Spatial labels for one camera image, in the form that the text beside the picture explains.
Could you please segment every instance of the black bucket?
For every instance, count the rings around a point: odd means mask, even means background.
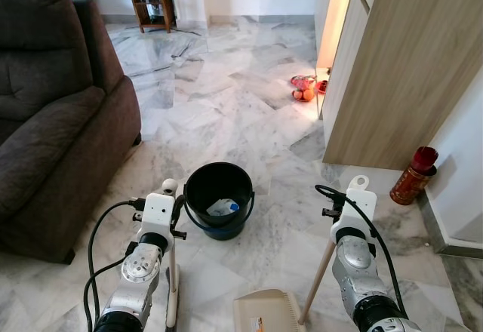
[[[198,228],[210,238],[228,240],[242,232],[253,210],[255,193],[250,177],[242,168],[228,162],[215,162],[199,168],[189,177],[184,197],[186,213]],[[207,209],[221,198],[231,198],[239,209],[230,215],[212,217]],[[186,204],[195,212],[198,221]]]

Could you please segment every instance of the bucket handle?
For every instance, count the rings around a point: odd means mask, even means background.
[[[251,205],[250,205],[250,210],[248,210],[248,212],[247,212],[247,215],[243,218],[242,221],[240,221],[240,223],[233,226],[230,230],[221,230],[221,229],[217,229],[217,228],[209,228],[209,227],[206,227],[206,226],[203,226],[202,224],[200,224],[198,221],[196,221],[196,219],[193,217],[193,215],[191,215],[191,212],[189,211],[186,200],[184,201],[184,210],[186,210],[186,213],[188,214],[188,217],[191,219],[191,221],[201,230],[205,230],[206,232],[214,232],[214,233],[224,234],[224,233],[228,233],[228,232],[233,232],[233,231],[237,230],[237,228],[242,226],[244,223],[246,223],[246,221],[248,220],[248,218],[251,215],[251,211],[254,209],[255,192],[251,193],[250,198],[251,198]]]

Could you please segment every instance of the broom handle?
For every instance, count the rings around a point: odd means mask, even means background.
[[[307,301],[305,302],[305,306],[303,307],[302,314],[299,318],[299,324],[304,325],[307,319],[307,315],[309,314],[310,306],[314,301],[315,295],[317,294],[318,286],[320,285],[322,278],[324,277],[325,270],[327,269],[329,262],[331,261],[332,254],[335,250],[335,244],[332,240],[329,239],[327,243],[327,247],[325,247],[324,256],[320,262],[320,266],[318,266],[317,274],[315,275],[314,283],[312,284],[312,288],[310,289],[309,296],[307,297]]]

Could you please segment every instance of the sofa backrest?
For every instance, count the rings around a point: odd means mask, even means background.
[[[72,0],[0,0],[0,118],[25,121],[90,85]]]

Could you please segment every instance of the dustpan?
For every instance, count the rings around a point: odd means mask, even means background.
[[[291,292],[259,290],[233,302],[236,332],[306,332],[298,324],[300,309]]]

